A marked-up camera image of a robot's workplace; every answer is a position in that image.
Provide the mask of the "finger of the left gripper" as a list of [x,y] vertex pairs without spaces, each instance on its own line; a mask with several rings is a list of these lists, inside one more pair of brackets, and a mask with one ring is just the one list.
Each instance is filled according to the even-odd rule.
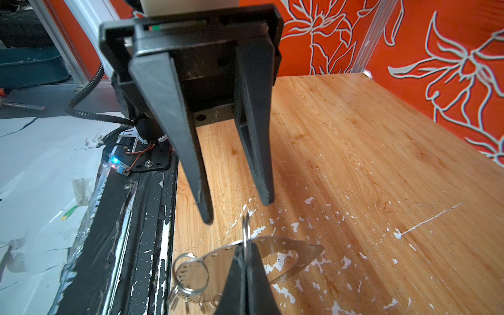
[[212,224],[214,211],[201,146],[174,59],[167,52],[137,56],[129,63],[129,73],[177,153],[203,222]]
[[234,120],[261,202],[274,201],[270,111],[274,46],[268,38],[239,41],[235,49]]

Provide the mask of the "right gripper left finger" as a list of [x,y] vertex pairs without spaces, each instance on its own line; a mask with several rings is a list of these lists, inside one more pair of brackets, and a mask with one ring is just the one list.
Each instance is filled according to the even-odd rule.
[[247,265],[245,251],[239,245],[234,253],[222,297],[215,314],[247,314]]

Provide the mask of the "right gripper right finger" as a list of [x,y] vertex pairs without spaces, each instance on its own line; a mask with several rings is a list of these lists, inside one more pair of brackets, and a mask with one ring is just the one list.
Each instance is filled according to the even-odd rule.
[[256,244],[245,243],[245,314],[281,314]]

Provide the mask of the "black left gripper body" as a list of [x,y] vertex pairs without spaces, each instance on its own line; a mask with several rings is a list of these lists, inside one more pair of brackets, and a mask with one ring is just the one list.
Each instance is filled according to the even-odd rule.
[[185,102],[197,114],[234,102],[239,41],[270,39],[274,46],[273,78],[277,77],[283,24],[272,3],[117,20],[99,26],[98,47],[112,67],[112,85],[127,119],[152,115],[129,73],[130,61],[163,52],[174,59]]

